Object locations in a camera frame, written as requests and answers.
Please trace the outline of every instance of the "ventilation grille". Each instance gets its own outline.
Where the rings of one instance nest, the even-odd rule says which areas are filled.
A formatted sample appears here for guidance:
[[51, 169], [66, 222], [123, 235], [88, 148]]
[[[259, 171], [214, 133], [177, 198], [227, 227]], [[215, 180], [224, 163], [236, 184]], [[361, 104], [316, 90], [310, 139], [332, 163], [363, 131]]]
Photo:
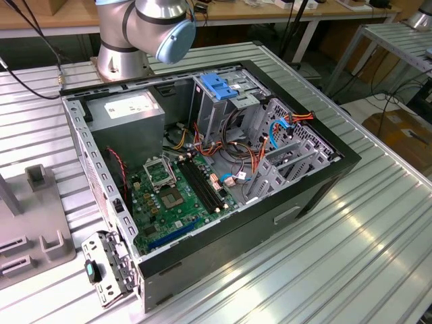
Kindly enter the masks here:
[[88, 157], [85, 157], [85, 161], [88, 181], [90, 182], [90, 189], [92, 190], [93, 195], [96, 198], [96, 202], [101, 209], [102, 214], [104, 214], [104, 216], [108, 216], [107, 201], [103, 196], [102, 187], [97, 179], [97, 173], [92, 166], [91, 160]]
[[315, 147], [318, 149], [322, 149], [323, 152], [328, 156], [333, 153], [333, 150], [331, 150], [326, 144], [323, 143], [323, 141], [319, 140], [311, 130], [307, 126], [300, 126], [297, 124], [297, 126], [294, 128], [294, 134], [293, 139], [299, 138], [301, 140], [310, 140], [315, 144]]

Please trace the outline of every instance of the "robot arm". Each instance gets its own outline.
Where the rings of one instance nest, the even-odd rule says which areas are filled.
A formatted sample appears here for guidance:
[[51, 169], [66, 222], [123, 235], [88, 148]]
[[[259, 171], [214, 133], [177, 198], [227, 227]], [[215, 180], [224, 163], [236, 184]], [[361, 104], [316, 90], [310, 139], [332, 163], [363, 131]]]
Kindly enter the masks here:
[[146, 74], [148, 53], [163, 63], [185, 56], [195, 37], [184, 0], [96, 0], [101, 21], [98, 71], [108, 80]]
[[432, 0], [424, 0], [418, 11], [406, 23], [414, 29], [426, 31], [432, 25]]

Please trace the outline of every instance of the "aluminum table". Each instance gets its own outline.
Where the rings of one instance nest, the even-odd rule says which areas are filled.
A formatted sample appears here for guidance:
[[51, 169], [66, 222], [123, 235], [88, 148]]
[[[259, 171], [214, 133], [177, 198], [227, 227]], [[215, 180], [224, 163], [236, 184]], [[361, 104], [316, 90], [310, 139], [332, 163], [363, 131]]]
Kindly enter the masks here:
[[[191, 50], [157, 73], [251, 59], [362, 160], [319, 205], [260, 246], [154, 311], [130, 295], [103, 310], [80, 243], [105, 229], [59, 101], [0, 74], [0, 172], [52, 167], [77, 257], [0, 291], [2, 323], [415, 323], [432, 302], [432, 184], [280, 61], [252, 43]], [[67, 87], [98, 84], [90, 63], [65, 65]], [[54, 67], [19, 76], [56, 91]]]
[[416, 68], [420, 72], [424, 72], [429, 77], [432, 76], [432, 59], [429, 59], [425, 54], [426, 50], [432, 47], [432, 30], [419, 32], [403, 23], [364, 25], [358, 28], [351, 43], [337, 63], [327, 88], [325, 89], [327, 95], [334, 88], [339, 75], [363, 37], [369, 38], [372, 44], [354, 68], [352, 72], [354, 75], [366, 63], [366, 60], [375, 50], [375, 47], [379, 45], [390, 53], [398, 56], [406, 65], [400, 72], [399, 77], [396, 78], [399, 82], [393, 85], [393, 89], [396, 89], [404, 80], [403, 77], [410, 66]]

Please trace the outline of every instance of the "blue expansion slot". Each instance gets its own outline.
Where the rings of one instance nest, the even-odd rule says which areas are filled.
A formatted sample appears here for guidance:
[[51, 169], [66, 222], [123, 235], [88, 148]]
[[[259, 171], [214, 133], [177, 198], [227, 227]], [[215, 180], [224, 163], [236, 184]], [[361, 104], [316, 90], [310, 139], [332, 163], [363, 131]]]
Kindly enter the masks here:
[[168, 243], [169, 241], [175, 240], [176, 238], [179, 238], [183, 234], [186, 234], [187, 232], [190, 232], [194, 229], [195, 224], [200, 220], [200, 218], [195, 219], [192, 223], [189, 223], [188, 225], [183, 226], [182, 228], [177, 229], [175, 232], [172, 232], [162, 238], [159, 238], [155, 240], [154, 242], [151, 242], [148, 244], [148, 248], [157, 248], [161, 245], [164, 245], [165, 243]]

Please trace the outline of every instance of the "wooden workbench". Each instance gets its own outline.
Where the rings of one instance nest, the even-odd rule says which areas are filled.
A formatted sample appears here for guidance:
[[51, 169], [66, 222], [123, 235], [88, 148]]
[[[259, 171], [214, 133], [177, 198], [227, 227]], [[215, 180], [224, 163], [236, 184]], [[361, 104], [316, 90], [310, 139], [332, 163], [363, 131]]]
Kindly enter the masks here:
[[[386, 17], [390, 14], [396, 14], [397, 8], [383, 10], [374, 9], [375, 17]], [[209, 25], [214, 26], [212, 21], [227, 20], [275, 20], [276, 18], [286, 18], [290, 15], [290, 10], [281, 9], [275, 5], [266, 4], [262, 7], [251, 7], [242, 0], [234, 3], [212, 2], [209, 4]], [[341, 17], [349, 19], [346, 16], [372, 16], [371, 12], [351, 11], [337, 3], [335, 0], [327, 0], [326, 3], [319, 4], [315, 10], [306, 10], [303, 18], [311, 17]], [[293, 10], [292, 17], [296, 16], [296, 10]], [[36, 15], [36, 18], [42, 28], [59, 28], [59, 27], [77, 27], [77, 26], [98, 26], [99, 17], [97, 15], [96, 5], [89, 0], [69, 0], [54, 16]], [[196, 19], [203, 21], [204, 16], [196, 14]], [[25, 29], [28, 25], [23, 19], [11, 9], [0, 8], [0, 30]]]
[[[309, 22], [302, 37], [298, 50], [293, 58], [300, 62], [312, 35], [321, 20], [352, 20], [364, 18], [387, 18], [385, 22], [392, 22], [400, 10], [377, 9], [373, 11], [352, 11], [337, 3], [327, 0], [318, 4], [315, 10], [306, 10], [301, 21]], [[292, 21], [296, 16], [293, 11]], [[234, 3], [212, 2], [209, 4], [208, 21], [201, 13], [196, 14], [198, 26], [226, 26], [241, 24], [264, 24], [270, 22], [287, 22], [290, 10], [281, 9], [272, 4], [262, 7], [251, 7], [243, 0]], [[36, 15], [40, 27], [47, 36], [65, 34], [92, 34], [99, 32], [99, 18], [96, 5], [91, 0], [69, 0], [54, 16]], [[0, 8], [0, 38], [15, 38], [37, 36], [23, 19], [11, 9]]]

